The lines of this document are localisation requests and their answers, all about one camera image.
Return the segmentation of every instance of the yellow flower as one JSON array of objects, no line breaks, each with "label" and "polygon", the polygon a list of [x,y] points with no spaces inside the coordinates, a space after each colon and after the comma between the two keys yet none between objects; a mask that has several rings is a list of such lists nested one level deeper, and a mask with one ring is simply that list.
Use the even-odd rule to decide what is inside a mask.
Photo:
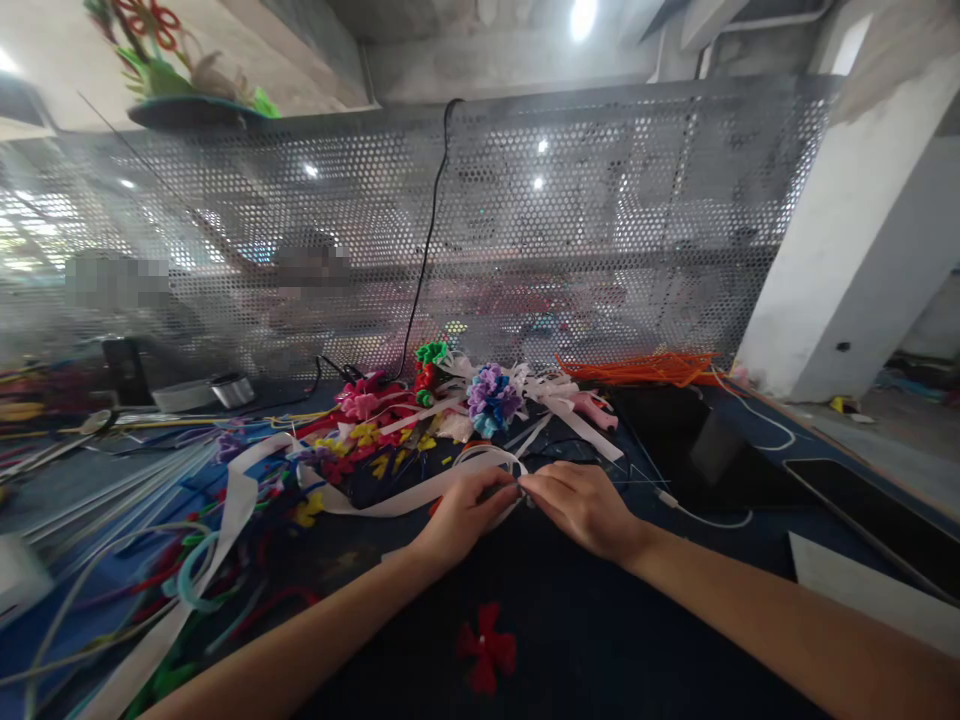
[{"label": "yellow flower", "polygon": [[325,447],[328,450],[332,450],[337,454],[337,457],[344,457],[348,452],[350,452],[350,448],[346,447],[336,438],[320,438],[313,444],[313,446],[315,448]]},{"label": "yellow flower", "polygon": [[314,516],[319,515],[323,510],[323,493],[316,490],[307,498],[306,502],[302,502],[297,506],[294,514],[294,522],[300,527],[313,527],[317,522]]},{"label": "yellow flower", "polygon": [[393,464],[394,474],[400,472],[400,466],[403,465],[403,461],[407,459],[407,455],[408,453],[406,450],[401,450],[397,453],[397,461]]},{"label": "yellow flower", "polygon": [[374,423],[363,423],[353,429],[350,437],[357,441],[357,447],[366,447],[380,439],[380,430]]},{"label": "yellow flower", "polygon": [[420,442],[417,443],[417,450],[424,452],[425,450],[432,450],[437,446],[437,441],[430,437],[429,435],[424,435],[420,438]]},{"label": "yellow flower", "polygon": [[389,462],[390,455],[383,454],[370,463],[370,467],[373,468],[372,474],[377,480],[383,480],[383,475],[387,472],[387,463]]}]

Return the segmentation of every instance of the black device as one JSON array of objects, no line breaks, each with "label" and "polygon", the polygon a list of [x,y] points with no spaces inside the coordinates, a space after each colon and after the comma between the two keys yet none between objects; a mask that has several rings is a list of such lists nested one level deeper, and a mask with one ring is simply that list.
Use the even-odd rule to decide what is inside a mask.
[{"label": "black device", "polygon": [[957,603],[960,539],[836,460],[785,460],[783,466],[921,587]]},{"label": "black device", "polygon": [[117,405],[153,405],[147,376],[140,362],[140,348],[134,338],[104,338],[100,341]]},{"label": "black device", "polygon": [[670,494],[691,512],[819,505],[693,391],[672,385],[618,387],[610,399],[669,481]]}]

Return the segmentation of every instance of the floor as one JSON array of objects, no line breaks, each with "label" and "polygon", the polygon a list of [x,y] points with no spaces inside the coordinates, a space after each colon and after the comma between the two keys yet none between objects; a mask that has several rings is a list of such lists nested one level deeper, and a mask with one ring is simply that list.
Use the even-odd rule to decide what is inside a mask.
[{"label": "floor", "polygon": [[861,408],[875,424],[855,423],[824,405],[788,410],[960,520],[960,409],[876,388]]}]

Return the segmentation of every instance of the perforated metal screen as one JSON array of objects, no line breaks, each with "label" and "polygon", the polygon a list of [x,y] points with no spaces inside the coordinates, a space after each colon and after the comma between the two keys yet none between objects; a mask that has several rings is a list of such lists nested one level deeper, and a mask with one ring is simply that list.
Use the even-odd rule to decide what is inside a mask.
[{"label": "perforated metal screen", "polygon": [[[457,106],[412,348],[729,363],[834,88],[750,78]],[[319,352],[396,367],[441,120],[396,109],[3,146],[3,354],[115,332],[198,371],[311,377]]]}]

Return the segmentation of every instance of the right hand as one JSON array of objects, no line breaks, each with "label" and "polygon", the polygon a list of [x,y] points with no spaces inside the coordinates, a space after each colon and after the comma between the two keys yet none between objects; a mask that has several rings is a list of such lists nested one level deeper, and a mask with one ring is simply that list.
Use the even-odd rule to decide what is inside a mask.
[{"label": "right hand", "polygon": [[521,476],[520,485],[557,527],[594,555],[623,565],[651,540],[652,528],[627,509],[596,465],[561,460]]}]

